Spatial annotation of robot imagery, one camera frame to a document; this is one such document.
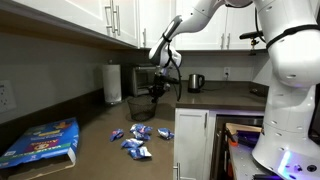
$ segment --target power outlet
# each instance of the power outlet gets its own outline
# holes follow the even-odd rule
[[[224,67],[223,68],[223,77],[229,78],[230,77],[230,67]]]
[[[8,80],[0,81],[0,113],[17,107],[11,83]]]

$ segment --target paper towel roll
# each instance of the paper towel roll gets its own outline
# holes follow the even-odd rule
[[[102,66],[104,99],[107,104],[121,102],[121,70],[120,65],[106,64]]]

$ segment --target mesh trash can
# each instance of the mesh trash can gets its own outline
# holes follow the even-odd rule
[[[151,96],[139,96],[129,99],[131,119],[135,121],[146,121],[154,117],[157,103],[151,102]]]

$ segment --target lower cabinet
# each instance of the lower cabinet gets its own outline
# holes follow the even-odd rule
[[[176,109],[173,179],[210,178],[214,126],[209,110]]]

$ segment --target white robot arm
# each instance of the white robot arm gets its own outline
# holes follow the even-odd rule
[[[252,155],[283,179],[319,180],[320,148],[308,130],[320,83],[320,28],[309,0],[200,0],[189,17],[170,23],[149,58],[162,68],[179,66],[181,55],[168,46],[174,36],[202,30],[223,4],[245,7],[251,1],[273,66],[263,129]]]

